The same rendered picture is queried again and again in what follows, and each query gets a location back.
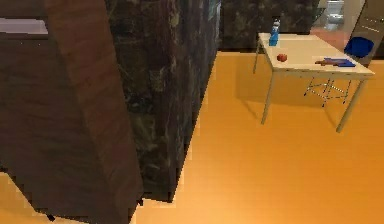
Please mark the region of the blue spray bottle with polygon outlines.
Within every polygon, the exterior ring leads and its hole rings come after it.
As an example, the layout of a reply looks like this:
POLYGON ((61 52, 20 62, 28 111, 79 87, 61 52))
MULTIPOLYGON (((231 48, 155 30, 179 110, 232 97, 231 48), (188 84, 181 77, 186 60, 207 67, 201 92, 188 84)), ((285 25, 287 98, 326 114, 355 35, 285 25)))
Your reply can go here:
POLYGON ((280 28, 280 19, 276 18, 273 21, 272 30, 270 33, 270 38, 269 38, 269 45, 270 46, 276 46, 277 45, 278 36, 279 36, 279 28, 280 28))

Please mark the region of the brown wooden cupboard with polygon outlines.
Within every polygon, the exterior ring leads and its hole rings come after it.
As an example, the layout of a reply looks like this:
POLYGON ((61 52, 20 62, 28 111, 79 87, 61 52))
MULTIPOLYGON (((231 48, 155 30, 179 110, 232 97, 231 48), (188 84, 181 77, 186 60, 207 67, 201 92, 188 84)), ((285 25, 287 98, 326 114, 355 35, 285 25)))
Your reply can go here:
POLYGON ((0 0, 0 163, 37 212, 129 224, 143 188, 104 0, 0 0))

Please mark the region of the beige table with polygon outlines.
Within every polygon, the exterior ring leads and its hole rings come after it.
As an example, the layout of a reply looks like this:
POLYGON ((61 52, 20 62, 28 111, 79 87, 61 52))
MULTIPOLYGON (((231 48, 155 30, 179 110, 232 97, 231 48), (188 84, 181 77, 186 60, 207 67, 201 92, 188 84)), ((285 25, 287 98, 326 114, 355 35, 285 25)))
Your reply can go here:
POLYGON ((261 123, 264 124, 267 119, 272 99, 274 80, 278 75, 324 79, 331 78, 332 80, 358 80, 359 84, 336 128, 336 131, 341 133, 366 82, 374 76, 374 72, 316 35, 280 34, 276 46, 269 45, 269 38, 269 33, 258 34, 256 56, 253 67, 253 71, 256 71, 259 49, 263 48, 272 74, 269 81, 261 123), (287 61, 278 61, 278 54, 286 54, 287 61), (333 56, 338 59, 349 59, 356 66, 352 68, 339 68, 315 64, 316 61, 323 60, 327 56, 333 56))

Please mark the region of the blue flat tool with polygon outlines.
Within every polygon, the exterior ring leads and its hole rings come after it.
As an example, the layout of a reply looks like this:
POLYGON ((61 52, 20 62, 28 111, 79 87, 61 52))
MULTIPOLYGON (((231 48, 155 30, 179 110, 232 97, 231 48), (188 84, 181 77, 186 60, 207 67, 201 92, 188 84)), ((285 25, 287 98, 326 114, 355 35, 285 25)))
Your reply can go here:
POLYGON ((348 59, 335 59, 335 58, 324 58, 323 60, 316 61, 315 64, 321 66, 332 65, 336 67, 355 67, 356 65, 348 59))

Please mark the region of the blue chair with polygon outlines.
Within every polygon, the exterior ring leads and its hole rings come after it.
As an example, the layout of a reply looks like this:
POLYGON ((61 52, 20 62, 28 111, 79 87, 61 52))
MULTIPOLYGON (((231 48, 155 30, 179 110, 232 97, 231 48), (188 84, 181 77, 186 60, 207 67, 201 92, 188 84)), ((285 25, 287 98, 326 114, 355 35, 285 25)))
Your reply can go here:
MULTIPOLYGON (((372 48, 373 42, 371 40, 364 37, 354 37, 347 42, 344 48, 344 53, 356 60, 367 56, 372 48)), ((351 81, 348 82, 346 90, 341 90, 334 86, 334 80, 331 78, 329 78, 326 83, 321 84, 314 84, 314 79, 311 79, 306 88, 306 91, 304 92, 304 95, 307 95, 309 92, 316 94, 323 99, 322 106, 325 106, 326 102, 331 99, 330 92, 332 90, 336 90, 341 93, 340 98, 343 99, 343 102, 346 102, 349 95, 350 86, 351 81)))

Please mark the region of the grey chest of drawers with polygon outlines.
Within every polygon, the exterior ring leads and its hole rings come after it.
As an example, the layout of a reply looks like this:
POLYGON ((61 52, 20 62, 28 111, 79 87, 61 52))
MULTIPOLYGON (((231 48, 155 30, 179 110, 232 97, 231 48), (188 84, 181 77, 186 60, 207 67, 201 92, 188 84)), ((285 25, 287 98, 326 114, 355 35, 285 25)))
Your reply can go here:
POLYGON ((358 62, 368 66, 384 38, 384 0, 365 0, 350 38, 364 37, 373 42, 373 48, 358 62))

